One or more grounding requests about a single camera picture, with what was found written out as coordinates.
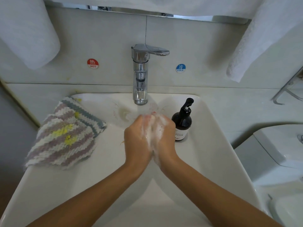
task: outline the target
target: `yellow stain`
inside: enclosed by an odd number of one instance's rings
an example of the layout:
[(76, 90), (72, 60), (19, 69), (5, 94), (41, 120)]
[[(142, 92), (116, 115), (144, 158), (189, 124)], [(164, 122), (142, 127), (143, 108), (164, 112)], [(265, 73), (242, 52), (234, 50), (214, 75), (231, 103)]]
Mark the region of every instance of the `yellow stain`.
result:
[(55, 136), (55, 137), (64, 135), (64, 134), (66, 134), (69, 130), (71, 130), (72, 128), (73, 128), (73, 124), (66, 125), (66, 126), (63, 127), (63, 128), (54, 131), (54, 132), (52, 133), (52, 135)]
[(77, 118), (79, 118), (80, 113), (78, 111), (76, 111), (74, 115), (75, 115), (75, 118), (77, 119)]
[(66, 145), (70, 145), (71, 146), (76, 141), (77, 141), (77, 136), (67, 135), (66, 138), (65, 138), (64, 143)]

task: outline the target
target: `soap foam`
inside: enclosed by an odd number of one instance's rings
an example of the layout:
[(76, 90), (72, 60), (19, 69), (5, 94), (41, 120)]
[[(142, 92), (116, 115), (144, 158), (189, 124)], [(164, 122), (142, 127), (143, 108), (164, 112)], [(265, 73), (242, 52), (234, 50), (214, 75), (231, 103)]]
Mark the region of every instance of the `soap foam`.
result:
[(166, 118), (162, 114), (143, 115), (142, 136), (146, 137), (149, 150), (153, 152), (157, 165), (160, 165), (157, 145), (163, 136), (166, 125)]

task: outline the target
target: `soap dispenser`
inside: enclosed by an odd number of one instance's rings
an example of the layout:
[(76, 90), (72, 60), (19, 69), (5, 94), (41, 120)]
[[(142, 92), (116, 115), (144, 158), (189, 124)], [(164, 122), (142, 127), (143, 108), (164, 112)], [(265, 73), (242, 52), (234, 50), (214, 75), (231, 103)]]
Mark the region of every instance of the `soap dispenser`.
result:
[(191, 117), (189, 116), (191, 109), (189, 107), (193, 102), (194, 100), (192, 98), (187, 98), (185, 104), (181, 107), (180, 112), (177, 112), (172, 116), (172, 121), (176, 124), (175, 141), (184, 139), (191, 126)]

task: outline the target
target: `chrome faucet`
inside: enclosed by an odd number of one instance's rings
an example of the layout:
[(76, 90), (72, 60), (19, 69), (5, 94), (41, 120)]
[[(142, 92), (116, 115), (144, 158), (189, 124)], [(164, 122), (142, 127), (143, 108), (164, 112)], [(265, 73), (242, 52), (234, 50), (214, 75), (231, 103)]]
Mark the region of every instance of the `chrome faucet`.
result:
[(131, 47), (131, 57), (134, 67), (133, 99), (137, 105), (147, 103), (147, 74), (150, 54), (166, 56), (169, 55), (169, 51), (147, 44), (136, 44), (134, 47)]

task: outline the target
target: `hand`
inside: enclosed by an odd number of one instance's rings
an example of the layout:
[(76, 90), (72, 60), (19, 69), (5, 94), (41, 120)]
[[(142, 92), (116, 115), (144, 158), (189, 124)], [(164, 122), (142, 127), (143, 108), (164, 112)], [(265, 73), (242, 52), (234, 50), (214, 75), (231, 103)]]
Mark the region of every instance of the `hand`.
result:
[(164, 130), (160, 139), (154, 140), (154, 159), (155, 162), (162, 167), (169, 164), (172, 160), (178, 159), (175, 150), (175, 123), (165, 115), (156, 115), (155, 124), (163, 125)]
[(149, 116), (139, 115), (138, 118), (124, 131), (125, 165), (130, 166), (139, 176), (143, 173), (152, 158), (146, 137), (142, 133), (143, 127), (149, 123)]

